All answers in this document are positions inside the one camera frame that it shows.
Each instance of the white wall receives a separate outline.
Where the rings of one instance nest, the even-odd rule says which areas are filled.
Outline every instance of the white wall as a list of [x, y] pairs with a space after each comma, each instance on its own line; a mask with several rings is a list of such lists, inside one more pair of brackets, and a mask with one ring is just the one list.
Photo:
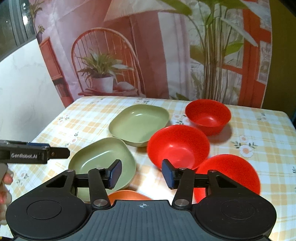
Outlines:
[[32, 141], [64, 109], [36, 39], [0, 62], [0, 139]]

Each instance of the vase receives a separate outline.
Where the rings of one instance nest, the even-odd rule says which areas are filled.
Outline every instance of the vase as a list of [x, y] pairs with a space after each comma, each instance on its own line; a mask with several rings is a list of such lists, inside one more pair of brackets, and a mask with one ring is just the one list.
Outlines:
[[92, 83], [93, 87], [99, 92], [113, 92], [113, 77], [92, 78]]
[[41, 44], [41, 42], [42, 42], [42, 32], [38, 32], [37, 35], [36, 35], [36, 38], [37, 38], [38, 44]]

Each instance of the red bowl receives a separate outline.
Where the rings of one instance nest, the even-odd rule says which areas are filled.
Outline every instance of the red bowl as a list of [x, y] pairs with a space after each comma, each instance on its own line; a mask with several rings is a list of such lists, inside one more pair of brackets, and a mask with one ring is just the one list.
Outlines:
[[219, 134], [231, 119], [231, 112], [224, 104], [208, 99], [190, 102], [185, 114], [207, 136]]
[[163, 159], [175, 168], [196, 169], [209, 155], [210, 143], [206, 135], [191, 126], [173, 125], [157, 131], [149, 140], [147, 153], [161, 169]]
[[[207, 171], [211, 169], [223, 173], [251, 191], [260, 194], [258, 174], [245, 159], [230, 154], [213, 156], [201, 163], [196, 173], [207, 174]], [[196, 202], [206, 197], [205, 188], [194, 188], [193, 192]]]

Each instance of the crosshair marking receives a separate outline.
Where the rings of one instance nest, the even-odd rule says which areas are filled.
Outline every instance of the crosshair marking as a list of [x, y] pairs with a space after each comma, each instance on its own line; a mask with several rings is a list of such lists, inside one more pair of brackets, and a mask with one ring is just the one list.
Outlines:
[[147, 205], [146, 203], [141, 203], [141, 204], [138, 205], [138, 206], [140, 206], [141, 208], [145, 208], [145, 207], [147, 207], [147, 206], [149, 206], [149, 205]]

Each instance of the window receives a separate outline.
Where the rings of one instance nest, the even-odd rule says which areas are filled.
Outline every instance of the window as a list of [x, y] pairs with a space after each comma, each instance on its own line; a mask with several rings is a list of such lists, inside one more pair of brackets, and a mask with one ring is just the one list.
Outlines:
[[34, 38], [29, 0], [0, 0], [0, 61]]

